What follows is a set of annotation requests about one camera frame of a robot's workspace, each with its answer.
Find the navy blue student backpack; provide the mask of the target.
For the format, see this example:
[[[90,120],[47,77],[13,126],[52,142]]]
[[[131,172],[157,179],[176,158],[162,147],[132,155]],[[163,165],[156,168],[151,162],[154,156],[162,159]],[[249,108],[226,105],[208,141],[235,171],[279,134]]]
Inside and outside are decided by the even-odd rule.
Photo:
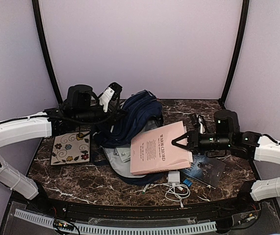
[[[130,172],[130,161],[122,162],[115,150],[127,146],[137,134],[163,125],[162,104],[155,95],[147,90],[138,92],[120,105],[126,115],[113,125],[102,123],[96,125],[93,140],[103,149],[105,161],[115,174],[129,185],[145,186],[163,177],[163,173],[133,175]]]

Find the blue card packet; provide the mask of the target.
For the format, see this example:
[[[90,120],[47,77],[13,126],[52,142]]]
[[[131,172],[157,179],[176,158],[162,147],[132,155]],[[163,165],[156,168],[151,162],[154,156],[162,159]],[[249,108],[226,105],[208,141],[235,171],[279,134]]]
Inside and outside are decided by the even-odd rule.
[[[216,189],[225,171],[226,164],[206,155],[194,155],[190,167],[181,169],[184,177],[193,179],[208,188]]]

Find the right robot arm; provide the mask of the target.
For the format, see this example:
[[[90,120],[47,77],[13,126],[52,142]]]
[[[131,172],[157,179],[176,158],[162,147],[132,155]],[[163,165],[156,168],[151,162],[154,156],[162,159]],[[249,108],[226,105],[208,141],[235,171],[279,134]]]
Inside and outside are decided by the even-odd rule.
[[[280,165],[280,141],[267,134],[241,132],[238,115],[231,110],[214,113],[215,133],[188,131],[172,140],[172,145],[191,151],[228,150],[232,155],[259,162]],[[233,202],[237,212],[244,212],[252,201],[280,197],[280,177],[269,180],[246,181]]]

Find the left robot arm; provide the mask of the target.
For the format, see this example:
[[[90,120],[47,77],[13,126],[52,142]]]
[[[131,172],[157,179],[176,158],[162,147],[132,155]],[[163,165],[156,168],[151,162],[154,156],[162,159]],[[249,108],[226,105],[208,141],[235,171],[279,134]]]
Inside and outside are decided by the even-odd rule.
[[[0,148],[36,138],[63,135],[83,125],[102,124],[117,113],[122,86],[111,83],[100,95],[91,86],[74,85],[57,107],[33,115],[0,121]],[[0,183],[16,191],[41,213],[49,213],[52,203],[39,183],[24,176],[0,156]]]

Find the pale green thin book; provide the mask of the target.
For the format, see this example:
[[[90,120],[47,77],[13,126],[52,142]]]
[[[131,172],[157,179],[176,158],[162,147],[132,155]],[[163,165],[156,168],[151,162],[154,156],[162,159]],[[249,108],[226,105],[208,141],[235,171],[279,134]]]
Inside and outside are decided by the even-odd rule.
[[[128,162],[130,160],[130,146],[129,145],[116,147],[115,150],[123,163]]]

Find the pink hardcover book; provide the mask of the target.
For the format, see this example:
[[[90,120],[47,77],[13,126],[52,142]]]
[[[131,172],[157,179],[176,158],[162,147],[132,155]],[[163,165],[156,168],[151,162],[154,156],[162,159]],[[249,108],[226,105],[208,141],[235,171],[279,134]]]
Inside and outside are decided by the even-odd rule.
[[[192,153],[172,145],[186,133],[182,121],[139,133],[130,143],[130,172],[133,175],[179,170],[190,167]]]

